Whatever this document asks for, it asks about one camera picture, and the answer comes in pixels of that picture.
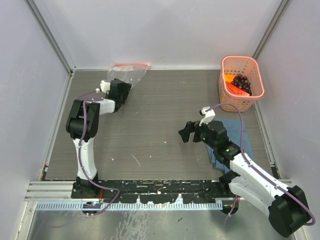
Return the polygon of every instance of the gray table surface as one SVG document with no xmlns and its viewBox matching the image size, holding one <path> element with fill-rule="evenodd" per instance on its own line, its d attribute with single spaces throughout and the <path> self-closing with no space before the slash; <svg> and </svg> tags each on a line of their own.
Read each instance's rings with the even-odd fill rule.
<svg viewBox="0 0 320 240">
<path fill-rule="evenodd" d="M 116 113 L 99 118 L 94 160 L 100 179 L 217 179 L 206 146 L 183 143 L 178 134 L 187 121 L 201 119 L 202 107 L 219 103 L 219 70 L 150 70 Z M 74 99 L 93 91 L 105 71 L 77 71 L 55 140 L 46 179 L 74 180 L 75 146 L 65 125 Z M 238 118 L 216 110 L 217 118 Z M 254 107 L 243 113 L 254 160 L 271 173 Z"/>
</svg>

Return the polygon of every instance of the blue cloth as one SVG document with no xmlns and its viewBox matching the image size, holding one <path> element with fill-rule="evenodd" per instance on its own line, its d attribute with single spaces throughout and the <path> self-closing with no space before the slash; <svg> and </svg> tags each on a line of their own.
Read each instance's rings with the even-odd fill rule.
<svg viewBox="0 0 320 240">
<path fill-rule="evenodd" d="M 234 142 L 238 146 L 240 146 L 240 134 L 241 134 L 241 122 L 239 119 L 225 119 L 225 118 L 215 118 L 216 121 L 221 121 L 223 123 L 223 126 L 226 129 L 227 135 L 230 139 L 230 141 Z M 254 154 L 252 152 L 251 144 L 249 141 L 248 134 L 246 132 L 246 126 L 244 126 L 244 132 L 243 132 L 243 150 L 246 154 L 249 155 L 249 157 L 253 160 Z M 206 145 L 209 153 L 210 162 L 213 164 L 213 166 L 216 169 L 221 170 L 224 174 L 230 171 L 229 168 L 227 168 L 222 163 L 218 162 L 215 155 L 214 150 Z"/>
</svg>

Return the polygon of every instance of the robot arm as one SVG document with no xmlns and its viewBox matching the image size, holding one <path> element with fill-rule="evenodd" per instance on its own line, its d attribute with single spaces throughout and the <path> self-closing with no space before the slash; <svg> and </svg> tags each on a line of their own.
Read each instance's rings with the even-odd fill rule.
<svg viewBox="0 0 320 240">
<path fill-rule="evenodd" d="M 246 153 L 244 158 L 240 147 L 229 140 L 223 123 L 213 120 L 215 113 L 212 109 L 207 111 L 208 109 L 209 107 L 204 107 L 200 111 L 203 115 L 201 121 L 189 121 L 185 128 L 179 131 L 183 142 L 188 142 L 190 133 L 194 133 L 193 142 L 204 142 L 211 147 L 215 158 L 231 169 L 219 178 L 224 191 L 243 197 L 261 210 L 272 227 L 287 238 L 307 223 L 311 216 L 282 190 L 309 208 L 304 191 L 298 186 L 289 187 L 275 179 Z"/>
<path fill-rule="evenodd" d="M 106 94 L 104 99 L 101 98 L 99 101 L 94 101 L 94 99 L 90 99 L 90 97 L 87 99 L 76 99 L 71 107 L 66 122 L 66 131 L 73 140 L 78 163 L 76 182 L 73 184 L 73 187 L 76 190 L 83 191 L 88 196 L 96 194 L 99 189 L 92 185 L 85 176 L 80 166 L 79 154 L 88 177 L 95 183 L 98 183 L 99 178 L 94 159 L 94 140 L 98 132 L 99 116 L 117 112 L 119 108 L 125 104 L 131 87 L 131 84 L 119 79 L 114 79 L 110 83 L 102 80 L 98 92 L 101 91 Z M 85 114 L 86 131 L 80 148 L 79 142 L 84 131 Z"/>
</svg>

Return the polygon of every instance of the grapes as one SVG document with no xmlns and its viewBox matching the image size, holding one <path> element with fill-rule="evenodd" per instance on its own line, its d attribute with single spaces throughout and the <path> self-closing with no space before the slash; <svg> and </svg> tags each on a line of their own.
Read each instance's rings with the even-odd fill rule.
<svg viewBox="0 0 320 240">
<path fill-rule="evenodd" d="M 246 76 L 236 75 L 231 84 L 252 96 L 251 84 Z"/>
</svg>

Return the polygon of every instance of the plastic basket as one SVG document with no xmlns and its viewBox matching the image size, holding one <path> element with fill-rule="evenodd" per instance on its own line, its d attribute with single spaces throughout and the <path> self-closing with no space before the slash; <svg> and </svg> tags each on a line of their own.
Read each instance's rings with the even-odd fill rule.
<svg viewBox="0 0 320 240">
<path fill-rule="evenodd" d="M 242 74 L 246 76 L 251 83 L 252 96 L 236 95 L 229 91 L 225 81 L 225 74 L 235 76 Z M 234 104 L 241 112 L 247 111 L 256 100 L 262 99 L 265 95 L 258 63 L 249 56 L 226 56 L 222 59 L 218 88 L 220 103 Z M 236 112 L 229 105 L 222 105 L 221 108 L 228 112 Z"/>
</svg>

